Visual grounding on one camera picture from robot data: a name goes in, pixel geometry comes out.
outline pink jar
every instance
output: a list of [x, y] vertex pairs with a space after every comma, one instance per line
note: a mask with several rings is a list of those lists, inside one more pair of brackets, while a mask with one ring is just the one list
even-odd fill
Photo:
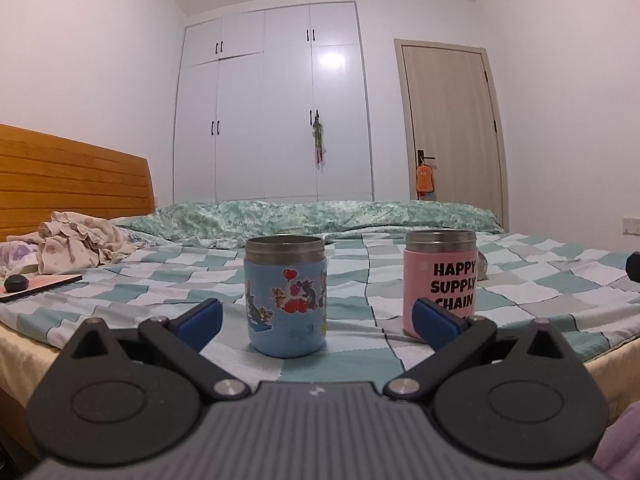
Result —
[[404, 249], [402, 325], [420, 339], [411, 321], [418, 298], [428, 298], [460, 317], [471, 316], [476, 300], [476, 233], [456, 229], [413, 231]]

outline checkered bed sheet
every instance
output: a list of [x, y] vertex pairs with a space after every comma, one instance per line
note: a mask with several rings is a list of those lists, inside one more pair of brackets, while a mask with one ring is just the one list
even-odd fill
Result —
[[[478, 282], [476, 310], [499, 326], [549, 317], [583, 361], [640, 333], [640, 284], [623, 270], [628, 254], [521, 234], [480, 233], [478, 247], [489, 267], [488, 279]], [[0, 321], [62, 348], [89, 316], [128, 328], [216, 297], [225, 305], [223, 329], [202, 353], [248, 383], [366, 380], [381, 387], [433, 353], [402, 333], [403, 251], [399, 234], [326, 246], [326, 346], [297, 359], [267, 357], [249, 344], [244, 250], [176, 244], [138, 250], [120, 264], [86, 270], [80, 282], [0, 304]]]

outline triangular cutout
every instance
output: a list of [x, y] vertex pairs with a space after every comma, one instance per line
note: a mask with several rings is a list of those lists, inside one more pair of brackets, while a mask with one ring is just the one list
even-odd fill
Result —
[[92, 330], [91, 332], [87, 332], [82, 338], [82, 341], [78, 343], [72, 358], [83, 359], [85, 357], [96, 357], [107, 354], [107, 348], [102, 342], [100, 334]]
[[558, 346], [551, 336], [549, 332], [545, 332], [540, 330], [533, 341], [529, 350], [527, 350], [527, 354], [529, 355], [538, 355], [541, 357], [551, 357], [553, 359], [562, 359], [563, 355]]

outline black round object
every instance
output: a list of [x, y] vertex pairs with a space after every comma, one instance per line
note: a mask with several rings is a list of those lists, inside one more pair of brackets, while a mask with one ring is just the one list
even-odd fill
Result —
[[640, 253], [635, 252], [626, 259], [626, 275], [632, 282], [640, 283]]
[[535, 468], [588, 455], [606, 427], [606, 406], [596, 386], [554, 361], [464, 370], [438, 389], [434, 416], [446, 435], [489, 462]]
[[146, 460], [184, 438], [200, 416], [195, 387], [165, 368], [121, 363], [105, 370], [88, 358], [76, 362], [68, 380], [54, 379], [31, 397], [27, 422], [43, 454], [64, 462]]
[[22, 292], [29, 288], [29, 280], [21, 274], [14, 274], [4, 280], [4, 290], [7, 292]]

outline headboard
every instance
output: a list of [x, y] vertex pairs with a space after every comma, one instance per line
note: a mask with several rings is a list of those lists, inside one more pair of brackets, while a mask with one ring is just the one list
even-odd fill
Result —
[[52, 211], [100, 218], [155, 209], [146, 158], [0, 124], [0, 242]]

